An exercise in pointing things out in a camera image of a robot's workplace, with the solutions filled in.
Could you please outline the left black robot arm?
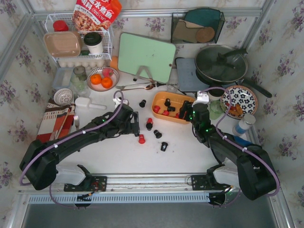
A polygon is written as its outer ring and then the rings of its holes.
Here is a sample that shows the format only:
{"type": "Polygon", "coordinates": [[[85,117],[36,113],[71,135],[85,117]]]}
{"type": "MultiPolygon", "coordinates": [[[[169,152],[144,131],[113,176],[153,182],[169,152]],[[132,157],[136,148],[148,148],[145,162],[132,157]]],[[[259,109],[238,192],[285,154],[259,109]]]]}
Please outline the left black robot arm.
{"type": "Polygon", "coordinates": [[[19,165],[22,171],[19,183],[25,186],[23,180],[27,178],[28,185],[43,190],[54,182],[58,173],[56,166],[69,155],[93,143],[128,134],[140,135],[139,114],[122,104],[63,138],[48,142],[36,139],[28,146],[19,165]]]}

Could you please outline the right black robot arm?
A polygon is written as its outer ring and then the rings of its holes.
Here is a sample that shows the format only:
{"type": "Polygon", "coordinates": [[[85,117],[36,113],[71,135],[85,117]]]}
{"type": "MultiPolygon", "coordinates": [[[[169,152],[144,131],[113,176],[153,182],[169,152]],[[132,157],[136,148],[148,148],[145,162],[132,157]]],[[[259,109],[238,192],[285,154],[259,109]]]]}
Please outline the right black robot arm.
{"type": "Polygon", "coordinates": [[[250,200],[280,190],[280,182],[268,153],[257,144],[223,133],[211,124],[207,104],[185,101],[179,117],[192,124],[195,138],[210,148],[219,163],[229,159],[237,167],[238,188],[250,200]]]}

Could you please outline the orange plastic storage basket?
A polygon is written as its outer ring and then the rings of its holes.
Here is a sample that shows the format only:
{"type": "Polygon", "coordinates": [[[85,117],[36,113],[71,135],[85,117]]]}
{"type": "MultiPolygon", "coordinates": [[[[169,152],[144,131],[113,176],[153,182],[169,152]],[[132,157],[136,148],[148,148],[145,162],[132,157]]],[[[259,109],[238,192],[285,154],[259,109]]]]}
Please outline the orange plastic storage basket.
{"type": "Polygon", "coordinates": [[[161,120],[188,124],[189,122],[178,117],[185,101],[194,102],[194,98],[176,93],[157,92],[152,102],[152,114],[155,118],[161,120]]]}

